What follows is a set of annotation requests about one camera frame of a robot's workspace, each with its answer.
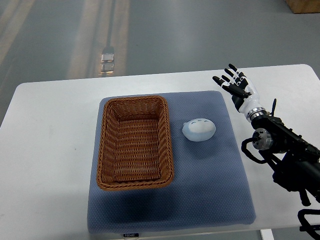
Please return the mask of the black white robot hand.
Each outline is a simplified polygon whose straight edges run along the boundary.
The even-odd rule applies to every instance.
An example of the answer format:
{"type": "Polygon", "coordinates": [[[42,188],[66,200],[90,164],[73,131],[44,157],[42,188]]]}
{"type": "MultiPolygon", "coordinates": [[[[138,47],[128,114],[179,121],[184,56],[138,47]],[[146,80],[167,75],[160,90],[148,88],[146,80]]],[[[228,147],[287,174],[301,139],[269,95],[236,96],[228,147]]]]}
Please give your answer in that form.
{"type": "Polygon", "coordinates": [[[218,86],[231,95],[236,110],[251,122],[255,117],[265,115],[266,109],[260,104],[260,95],[252,81],[231,63],[224,70],[225,75],[213,76],[218,86]]]}

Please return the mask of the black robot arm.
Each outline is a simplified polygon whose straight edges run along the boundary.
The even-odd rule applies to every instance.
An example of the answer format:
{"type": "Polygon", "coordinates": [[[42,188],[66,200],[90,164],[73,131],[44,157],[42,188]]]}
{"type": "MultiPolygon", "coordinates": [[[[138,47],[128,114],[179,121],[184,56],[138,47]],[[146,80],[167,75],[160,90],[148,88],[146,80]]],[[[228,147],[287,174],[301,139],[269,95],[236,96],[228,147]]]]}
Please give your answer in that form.
{"type": "Polygon", "coordinates": [[[241,143],[242,152],[258,164],[268,164],[273,181],[289,192],[299,192],[303,206],[310,193],[320,199],[320,151],[287,128],[273,112],[256,107],[247,113],[254,133],[241,143]]]}

